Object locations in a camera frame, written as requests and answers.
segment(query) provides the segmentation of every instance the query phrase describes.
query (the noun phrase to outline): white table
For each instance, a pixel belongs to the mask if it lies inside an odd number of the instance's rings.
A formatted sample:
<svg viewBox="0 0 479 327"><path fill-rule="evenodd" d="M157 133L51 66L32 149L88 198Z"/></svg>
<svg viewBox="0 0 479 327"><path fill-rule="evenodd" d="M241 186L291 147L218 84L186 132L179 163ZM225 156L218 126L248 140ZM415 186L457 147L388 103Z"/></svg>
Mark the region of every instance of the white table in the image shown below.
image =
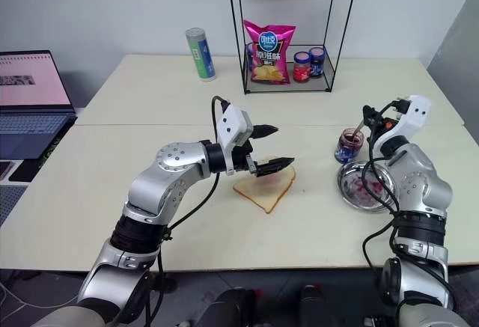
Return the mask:
<svg viewBox="0 0 479 327"><path fill-rule="evenodd" d="M397 97L433 101L429 125L463 125L416 59L343 59L332 93L248 94L237 58L214 57L217 79L201 82L191 56L128 55L77 120L77 125L211 125L210 100L220 95L246 109L255 123L347 125L362 106L377 109Z"/></svg>
<svg viewBox="0 0 479 327"><path fill-rule="evenodd" d="M169 271L365 266L361 241L388 215L341 200L333 158L344 126L283 126L253 141L254 158L294 156L297 177L267 215L223 176L211 201L163 245ZM121 215L130 183L173 141L212 138L210 126L74 126L0 229L0 267L89 270ZM445 245L449 262L478 263L479 148L461 126L426 126L415 138L454 190ZM175 218L209 191L213 178L186 194ZM391 256L387 237L370 244L374 263Z"/></svg>

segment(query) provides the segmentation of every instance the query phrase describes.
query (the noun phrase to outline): laptop screen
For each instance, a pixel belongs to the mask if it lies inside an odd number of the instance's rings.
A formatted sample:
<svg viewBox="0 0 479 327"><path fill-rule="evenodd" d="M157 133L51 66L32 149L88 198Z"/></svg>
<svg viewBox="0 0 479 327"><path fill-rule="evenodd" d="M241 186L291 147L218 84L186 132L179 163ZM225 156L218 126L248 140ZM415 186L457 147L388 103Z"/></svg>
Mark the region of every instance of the laptop screen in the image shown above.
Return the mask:
<svg viewBox="0 0 479 327"><path fill-rule="evenodd" d="M0 106L70 106L49 51L0 53Z"/></svg>

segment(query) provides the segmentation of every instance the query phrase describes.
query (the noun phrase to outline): metal plate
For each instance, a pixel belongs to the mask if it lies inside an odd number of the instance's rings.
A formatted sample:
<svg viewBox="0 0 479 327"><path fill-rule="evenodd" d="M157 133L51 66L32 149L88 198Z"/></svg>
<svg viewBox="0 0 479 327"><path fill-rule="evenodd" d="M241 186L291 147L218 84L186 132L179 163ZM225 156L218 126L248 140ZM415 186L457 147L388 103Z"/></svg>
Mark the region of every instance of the metal plate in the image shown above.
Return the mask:
<svg viewBox="0 0 479 327"><path fill-rule="evenodd" d="M338 186L344 200L346 200L351 206L372 213L380 213L385 211L386 208L369 195L361 181L361 174L364 165L366 165L366 161L353 161L342 166L338 172ZM374 164L374 166L376 167L381 181L383 181L392 191L394 196L396 196L396 186L387 170L378 164ZM366 172L366 181L367 186L384 202L388 205L393 204L391 196L389 196L387 191L384 190L381 184L377 181L371 170Z"/></svg>

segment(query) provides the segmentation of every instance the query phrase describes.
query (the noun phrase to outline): label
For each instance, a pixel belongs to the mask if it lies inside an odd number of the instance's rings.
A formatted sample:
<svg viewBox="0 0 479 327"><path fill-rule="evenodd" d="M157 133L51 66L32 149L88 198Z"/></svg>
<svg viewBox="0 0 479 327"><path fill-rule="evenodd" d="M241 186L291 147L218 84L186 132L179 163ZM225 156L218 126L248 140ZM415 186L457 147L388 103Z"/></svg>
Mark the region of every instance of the label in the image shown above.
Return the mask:
<svg viewBox="0 0 479 327"><path fill-rule="evenodd" d="M338 142L338 146L336 147L335 151L335 158L341 162L342 164L346 164L351 162L356 158L360 149L353 149L348 146L344 146L340 141Z"/></svg>
<svg viewBox="0 0 479 327"><path fill-rule="evenodd" d="M324 73L323 64L311 64L311 76L320 76Z"/></svg>
<svg viewBox="0 0 479 327"><path fill-rule="evenodd" d="M260 44L260 48L264 52L272 52L278 46L278 37L272 31L265 31L260 34L258 39L258 43Z"/></svg>
<svg viewBox="0 0 479 327"><path fill-rule="evenodd" d="M213 66L207 41L190 41L189 48L192 51L193 61L195 62L196 70L200 78L208 79L213 77L215 75L215 67Z"/></svg>
<svg viewBox="0 0 479 327"><path fill-rule="evenodd" d="M293 78L297 82L306 82L309 80L310 71L309 67L294 67Z"/></svg>

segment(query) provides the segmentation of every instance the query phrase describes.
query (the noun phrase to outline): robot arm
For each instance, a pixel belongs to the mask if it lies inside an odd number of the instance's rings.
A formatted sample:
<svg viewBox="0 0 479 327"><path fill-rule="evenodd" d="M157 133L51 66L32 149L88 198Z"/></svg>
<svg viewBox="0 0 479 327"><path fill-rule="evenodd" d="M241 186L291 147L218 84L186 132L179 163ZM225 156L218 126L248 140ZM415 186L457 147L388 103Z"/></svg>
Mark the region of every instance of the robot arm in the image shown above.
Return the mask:
<svg viewBox="0 0 479 327"><path fill-rule="evenodd" d="M441 180L433 163L416 144L409 143L425 123L429 100L411 96L392 103L399 120L382 117L365 106L364 124L375 135L370 144L387 160L386 168L398 191L388 259L379 285L382 299L397 306L400 327L466 327L455 309L448 285L448 250L445 222L452 200L451 186Z"/></svg>
<svg viewBox="0 0 479 327"><path fill-rule="evenodd" d="M149 268L159 256L162 241L170 238L168 225L188 188L212 173L247 170L263 176L293 161L279 158L264 165L253 161L249 139L278 129L253 126L245 111L219 99L223 109L219 142L173 143L160 149L153 164L133 181L123 215L81 287L78 306L57 310L35 327L132 322L149 303L154 282Z"/></svg>

